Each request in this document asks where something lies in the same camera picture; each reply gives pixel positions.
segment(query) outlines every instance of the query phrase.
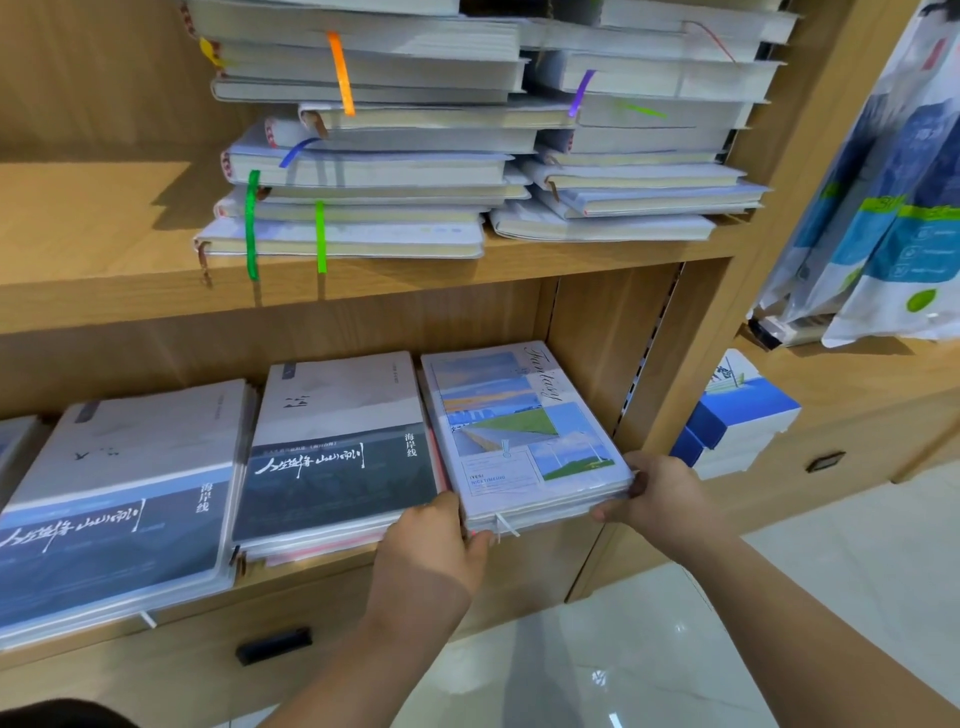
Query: blue sky image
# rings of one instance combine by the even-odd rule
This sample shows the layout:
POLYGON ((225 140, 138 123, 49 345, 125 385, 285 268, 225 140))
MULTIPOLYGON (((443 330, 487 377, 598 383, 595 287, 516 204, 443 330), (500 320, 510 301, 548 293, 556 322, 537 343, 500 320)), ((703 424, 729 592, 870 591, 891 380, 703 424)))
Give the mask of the blue sky image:
POLYGON ((526 374, 512 352, 441 360, 434 362, 431 367, 441 390, 497 379, 516 379, 526 374))
POLYGON ((529 446, 542 475, 546 476, 574 460, 610 458, 606 447, 575 402, 546 407, 546 413, 560 437, 529 446))

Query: drawer handle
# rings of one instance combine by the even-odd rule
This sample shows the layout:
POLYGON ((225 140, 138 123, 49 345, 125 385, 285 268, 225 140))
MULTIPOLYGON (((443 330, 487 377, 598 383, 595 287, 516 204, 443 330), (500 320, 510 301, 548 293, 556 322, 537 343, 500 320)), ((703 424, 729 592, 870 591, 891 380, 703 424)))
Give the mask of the drawer handle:
POLYGON ((303 649, 313 644, 313 633, 309 627, 281 632, 262 640, 243 643, 236 649, 237 660, 243 667, 262 663, 264 660, 285 655, 295 649, 303 649))
POLYGON ((817 471, 824 471, 827 468, 832 468, 834 465, 839 464, 839 462, 843 460, 844 455, 846 455, 844 451, 838 450, 829 455, 818 457, 816 460, 806 466, 806 471, 808 473, 816 473, 817 471))

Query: dark hair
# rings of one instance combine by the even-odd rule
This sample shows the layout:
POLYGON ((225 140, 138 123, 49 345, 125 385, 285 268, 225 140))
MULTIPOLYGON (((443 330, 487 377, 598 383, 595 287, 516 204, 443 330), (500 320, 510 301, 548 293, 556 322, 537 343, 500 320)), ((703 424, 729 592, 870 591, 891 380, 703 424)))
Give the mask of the dark hair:
POLYGON ((102 705, 63 698, 0 713, 0 728, 136 728, 136 725, 102 705))

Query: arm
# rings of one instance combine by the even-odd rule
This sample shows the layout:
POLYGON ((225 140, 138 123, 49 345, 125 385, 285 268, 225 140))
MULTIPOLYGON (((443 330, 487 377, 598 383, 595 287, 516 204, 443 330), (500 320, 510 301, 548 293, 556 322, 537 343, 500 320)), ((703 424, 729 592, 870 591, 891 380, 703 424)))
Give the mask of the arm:
POLYGON ((320 675, 264 728, 389 726, 480 589, 489 531, 465 545, 459 499, 442 493, 390 527, 373 563, 367 612, 320 675))
POLYGON ((960 710, 737 537, 675 458, 633 452, 630 499, 593 510, 693 574, 780 726, 960 725, 960 710))

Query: person's left hand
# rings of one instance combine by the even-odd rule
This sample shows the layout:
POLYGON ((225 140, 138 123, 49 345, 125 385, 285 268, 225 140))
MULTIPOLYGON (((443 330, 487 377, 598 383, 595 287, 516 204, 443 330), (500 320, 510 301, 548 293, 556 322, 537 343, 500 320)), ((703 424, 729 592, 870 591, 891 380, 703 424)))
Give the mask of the person's left hand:
POLYGON ((482 531, 464 543, 460 499, 445 492, 409 508, 380 544, 364 619, 402 640, 453 634, 483 582, 493 540, 482 531))

